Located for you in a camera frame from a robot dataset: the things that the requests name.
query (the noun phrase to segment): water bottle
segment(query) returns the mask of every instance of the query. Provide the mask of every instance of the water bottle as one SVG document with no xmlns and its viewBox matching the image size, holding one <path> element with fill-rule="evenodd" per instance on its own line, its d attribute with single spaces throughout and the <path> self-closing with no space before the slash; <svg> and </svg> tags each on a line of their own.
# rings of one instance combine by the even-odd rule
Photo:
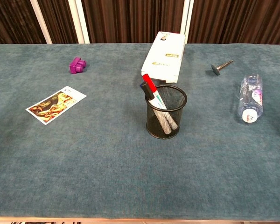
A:
<svg viewBox="0 0 280 224">
<path fill-rule="evenodd" d="M 253 123 L 262 112 L 262 78 L 258 74 L 247 75 L 239 92 L 238 114 L 244 122 Z"/>
</svg>

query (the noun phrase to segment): black mesh pen holder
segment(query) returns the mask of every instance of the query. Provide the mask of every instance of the black mesh pen holder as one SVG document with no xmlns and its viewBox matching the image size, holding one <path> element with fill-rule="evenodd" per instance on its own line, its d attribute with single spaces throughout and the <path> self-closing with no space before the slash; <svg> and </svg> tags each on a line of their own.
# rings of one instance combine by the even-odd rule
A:
<svg viewBox="0 0 280 224">
<path fill-rule="evenodd" d="M 180 88 L 172 85 L 159 85 L 156 88 L 166 109 L 155 107 L 146 98 L 146 129 L 155 138 L 170 139 L 179 131 L 182 109 L 187 103 L 187 95 Z"/>
</svg>

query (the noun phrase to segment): curtain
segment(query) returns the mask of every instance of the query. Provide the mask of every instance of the curtain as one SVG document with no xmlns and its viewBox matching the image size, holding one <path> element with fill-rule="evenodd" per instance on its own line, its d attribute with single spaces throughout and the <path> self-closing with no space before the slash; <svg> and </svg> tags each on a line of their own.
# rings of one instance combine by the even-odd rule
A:
<svg viewBox="0 0 280 224">
<path fill-rule="evenodd" d="M 280 44 L 280 0 L 195 0 L 188 43 Z"/>
<path fill-rule="evenodd" d="M 0 0 L 0 43 L 46 43 L 29 0 Z"/>
<path fill-rule="evenodd" d="M 38 0 L 52 43 L 78 43 L 67 0 Z"/>
<path fill-rule="evenodd" d="M 82 0 L 90 43 L 153 42 L 179 33 L 184 0 Z"/>
</svg>

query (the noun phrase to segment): pen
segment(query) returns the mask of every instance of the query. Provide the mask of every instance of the pen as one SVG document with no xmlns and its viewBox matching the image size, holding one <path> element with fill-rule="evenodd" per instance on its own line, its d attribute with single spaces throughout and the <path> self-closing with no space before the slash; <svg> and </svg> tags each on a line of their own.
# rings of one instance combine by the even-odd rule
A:
<svg viewBox="0 0 280 224">
<path fill-rule="evenodd" d="M 157 108 L 159 108 L 161 106 L 161 103 L 158 101 L 158 99 L 156 97 L 154 97 L 153 92 L 151 91 L 150 87 L 148 86 L 147 82 L 143 82 L 140 85 L 141 89 L 144 91 L 145 96 L 147 97 L 149 103 Z M 165 115 L 163 112 L 161 111 L 157 111 L 155 109 L 153 109 L 163 131 L 165 134 L 170 134 L 171 133 L 171 128 L 165 118 Z"/>
<path fill-rule="evenodd" d="M 145 74 L 145 75 L 142 76 L 142 78 L 143 78 L 143 80 L 144 80 L 145 82 L 147 82 L 147 84 L 149 85 L 149 87 L 150 87 L 151 91 L 153 92 L 154 96 L 155 96 L 155 97 L 159 100 L 159 102 L 161 103 L 161 106 L 162 106 L 162 107 L 161 107 L 160 109 L 166 110 L 167 108 L 166 108 L 166 106 L 165 106 L 165 104 L 164 104 L 164 102 L 163 102 L 163 100 L 162 100 L 162 98 L 161 98 L 161 96 L 160 96 L 160 94 L 159 94 L 157 88 L 155 87 L 153 81 L 152 81 L 151 78 L 149 77 L 149 75 L 148 75 L 148 74 Z M 177 129 L 177 128 L 178 128 L 178 125 L 176 124 L 176 122 L 174 121 L 174 119 L 171 117 L 171 115 L 170 115 L 168 112 L 164 112 L 164 115 L 165 115 L 166 119 L 168 120 L 168 122 L 169 122 L 171 128 L 172 128 L 173 130 Z"/>
</svg>

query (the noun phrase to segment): card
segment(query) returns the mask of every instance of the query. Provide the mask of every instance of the card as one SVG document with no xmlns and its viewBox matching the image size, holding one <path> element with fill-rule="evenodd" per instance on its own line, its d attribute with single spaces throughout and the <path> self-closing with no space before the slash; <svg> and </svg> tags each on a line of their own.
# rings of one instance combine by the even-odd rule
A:
<svg viewBox="0 0 280 224">
<path fill-rule="evenodd" d="M 85 97 L 86 95 L 77 90 L 65 86 L 48 98 L 28 107 L 26 111 L 46 125 Z"/>
</svg>

